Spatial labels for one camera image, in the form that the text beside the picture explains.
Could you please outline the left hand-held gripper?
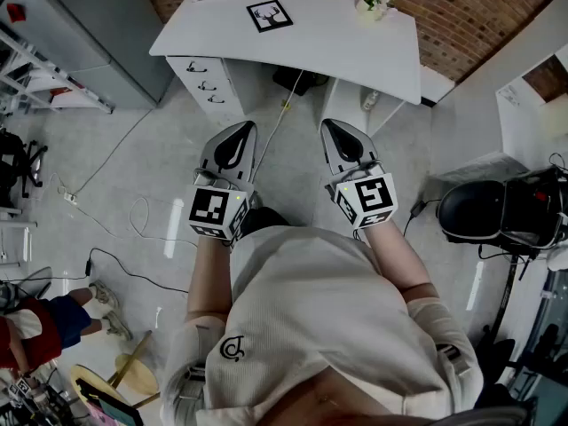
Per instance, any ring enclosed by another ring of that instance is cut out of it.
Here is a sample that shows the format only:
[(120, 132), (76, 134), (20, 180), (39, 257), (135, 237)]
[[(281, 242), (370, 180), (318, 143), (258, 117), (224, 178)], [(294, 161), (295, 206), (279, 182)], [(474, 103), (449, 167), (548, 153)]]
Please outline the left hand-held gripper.
[(241, 224), (251, 210), (255, 191), (256, 139), (256, 124), (244, 121), (205, 144), (188, 188), (188, 224), (198, 235), (222, 241), (241, 237)]

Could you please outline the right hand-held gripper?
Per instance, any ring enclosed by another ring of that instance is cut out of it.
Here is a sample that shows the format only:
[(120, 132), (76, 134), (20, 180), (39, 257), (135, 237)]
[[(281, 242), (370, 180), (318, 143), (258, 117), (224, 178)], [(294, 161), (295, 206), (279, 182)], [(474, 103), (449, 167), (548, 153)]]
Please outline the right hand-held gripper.
[(392, 175), (378, 158), (372, 139), (349, 123), (325, 119), (320, 135), (331, 178), (331, 199), (355, 229), (387, 222), (397, 211)]

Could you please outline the framed deer picture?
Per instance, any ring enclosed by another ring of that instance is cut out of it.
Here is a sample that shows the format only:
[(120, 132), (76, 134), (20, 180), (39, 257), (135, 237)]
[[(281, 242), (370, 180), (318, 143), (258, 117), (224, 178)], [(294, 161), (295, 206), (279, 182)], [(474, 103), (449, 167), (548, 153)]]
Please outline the framed deer picture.
[(250, 5), (247, 11), (259, 33), (293, 25), (293, 20), (278, 0)]

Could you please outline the person's right forearm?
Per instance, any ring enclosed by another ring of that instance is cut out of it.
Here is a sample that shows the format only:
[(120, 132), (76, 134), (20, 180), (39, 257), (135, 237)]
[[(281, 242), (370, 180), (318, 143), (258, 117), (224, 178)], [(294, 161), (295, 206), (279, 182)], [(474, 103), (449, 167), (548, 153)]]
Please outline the person's right forearm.
[(421, 298), (439, 298), (428, 271), (393, 221), (364, 229), (381, 275), (407, 303)]

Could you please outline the person's left forearm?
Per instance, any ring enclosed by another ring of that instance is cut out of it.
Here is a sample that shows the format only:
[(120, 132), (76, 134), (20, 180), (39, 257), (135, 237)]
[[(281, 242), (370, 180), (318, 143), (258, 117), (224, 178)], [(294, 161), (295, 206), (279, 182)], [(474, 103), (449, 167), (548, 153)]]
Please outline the person's left forearm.
[(215, 317), (226, 321), (232, 305), (230, 249), (221, 240), (201, 236), (188, 289), (185, 320)]

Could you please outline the white drawer cabinet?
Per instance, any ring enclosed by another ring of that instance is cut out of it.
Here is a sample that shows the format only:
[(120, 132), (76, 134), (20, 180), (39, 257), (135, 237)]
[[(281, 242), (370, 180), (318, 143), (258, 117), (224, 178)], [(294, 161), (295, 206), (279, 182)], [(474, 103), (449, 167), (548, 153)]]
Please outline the white drawer cabinet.
[(220, 58), (167, 56), (170, 67), (206, 114), (244, 115)]

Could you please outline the black box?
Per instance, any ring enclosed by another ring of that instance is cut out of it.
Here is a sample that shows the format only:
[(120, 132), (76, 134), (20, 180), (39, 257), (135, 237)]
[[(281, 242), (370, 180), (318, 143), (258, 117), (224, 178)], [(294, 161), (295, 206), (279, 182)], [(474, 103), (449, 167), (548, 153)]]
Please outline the black box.
[(286, 90), (303, 96), (309, 89), (327, 84), (329, 77), (292, 67), (277, 67), (272, 80)]

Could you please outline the person's black trousers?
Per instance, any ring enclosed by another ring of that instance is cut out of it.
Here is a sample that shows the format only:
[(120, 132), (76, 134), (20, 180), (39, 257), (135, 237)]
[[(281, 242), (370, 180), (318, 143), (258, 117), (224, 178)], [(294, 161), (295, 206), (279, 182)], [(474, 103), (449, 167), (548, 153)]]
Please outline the person's black trousers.
[(241, 238), (273, 226), (290, 226), (290, 223), (274, 209), (268, 207), (251, 209), (242, 220)]

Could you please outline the black rounded equipment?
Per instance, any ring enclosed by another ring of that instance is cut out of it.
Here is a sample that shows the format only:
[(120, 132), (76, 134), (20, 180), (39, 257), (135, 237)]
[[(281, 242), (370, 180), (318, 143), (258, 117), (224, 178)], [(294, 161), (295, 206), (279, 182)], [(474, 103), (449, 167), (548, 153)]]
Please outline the black rounded equipment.
[(452, 243), (534, 256), (568, 238), (568, 170), (553, 165), (508, 180), (458, 185), (439, 203), (437, 218)]

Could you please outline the person's white ribbed shirt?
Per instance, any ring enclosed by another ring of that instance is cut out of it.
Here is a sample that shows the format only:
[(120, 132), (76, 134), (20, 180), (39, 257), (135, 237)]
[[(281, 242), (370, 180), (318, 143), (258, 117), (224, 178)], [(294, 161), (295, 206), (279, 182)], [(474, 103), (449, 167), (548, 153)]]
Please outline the person's white ribbed shirt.
[(273, 226), (230, 249), (226, 321), (184, 319), (163, 426), (423, 426), (470, 410), (484, 379), (440, 298), (409, 303), (368, 241)]

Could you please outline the round wooden stool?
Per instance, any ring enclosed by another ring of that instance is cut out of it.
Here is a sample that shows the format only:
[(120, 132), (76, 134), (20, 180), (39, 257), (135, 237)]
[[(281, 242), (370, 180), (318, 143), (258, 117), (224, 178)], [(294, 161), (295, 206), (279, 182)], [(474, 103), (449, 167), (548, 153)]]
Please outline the round wooden stool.
[(146, 350), (152, 333), (151, 330), (146, 331), (131, 354), (122, 353), (115, 357), (114, 372), (107, 379), (86, 366), (73, 365), (69, 372), (69, 379), (79, 399), (87, 404), (88, 396), (82, 393), (82, 388), (85, 388), (95, 390), (95, 393), (104, 393), (112, 399), (128, 405), (129, 402), (119, 392), (119, 387), (126, 385), (138, 395), (146, 395), (146, 398), (132, 406), (135, 409), (140, 409), (142, 406), (157, 400), (160, 397), (157, 378), (149, 367), (139, 359)]

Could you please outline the white flowers in white pot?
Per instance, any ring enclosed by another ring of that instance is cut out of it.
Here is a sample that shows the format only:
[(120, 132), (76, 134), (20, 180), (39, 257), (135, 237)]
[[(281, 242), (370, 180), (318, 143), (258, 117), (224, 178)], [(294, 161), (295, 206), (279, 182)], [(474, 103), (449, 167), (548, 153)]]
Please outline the white flowers in white pot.
[(394, 6), (395, 0), (359, 0), (356, 9), (365, 20), (378, 21)]

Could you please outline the white shelf rack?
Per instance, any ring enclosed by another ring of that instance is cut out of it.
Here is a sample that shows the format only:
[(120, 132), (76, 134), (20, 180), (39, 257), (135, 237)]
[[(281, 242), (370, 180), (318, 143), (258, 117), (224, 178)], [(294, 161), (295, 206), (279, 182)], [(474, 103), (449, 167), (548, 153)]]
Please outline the white shelf rack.
[(0, 115), (48, 109), (114, 106), (45, 58), (37, 48), (0, 28)]

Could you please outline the black office chair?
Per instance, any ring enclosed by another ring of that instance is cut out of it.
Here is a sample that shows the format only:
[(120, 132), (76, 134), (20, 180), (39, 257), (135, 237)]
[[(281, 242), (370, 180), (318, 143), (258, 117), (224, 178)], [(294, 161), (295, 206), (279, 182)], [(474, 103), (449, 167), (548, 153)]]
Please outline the black office chair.
[(43, 187), (43, 182), (36, 177), (34, 165), (43, 159), (48, 146), (41, 146), (36, 140), (24, 144), (21, 138), (0, 129), (0, 207), (11, 208), (10, 191), (21, 180), (21, 196), (29, 197), (27, 184)]

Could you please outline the grey metal cabinet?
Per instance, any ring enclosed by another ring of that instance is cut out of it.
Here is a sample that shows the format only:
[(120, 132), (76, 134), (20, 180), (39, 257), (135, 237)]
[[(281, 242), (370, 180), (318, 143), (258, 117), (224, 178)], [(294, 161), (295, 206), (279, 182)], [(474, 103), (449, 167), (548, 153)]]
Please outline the grey metal cabinet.
[[(26, 20), (11, 23), (7, 4)], [(117, 108), (156, 107), (173, 78), (149, 53), (164, 27), (150, 0), (0, 0), (0, 23)]]

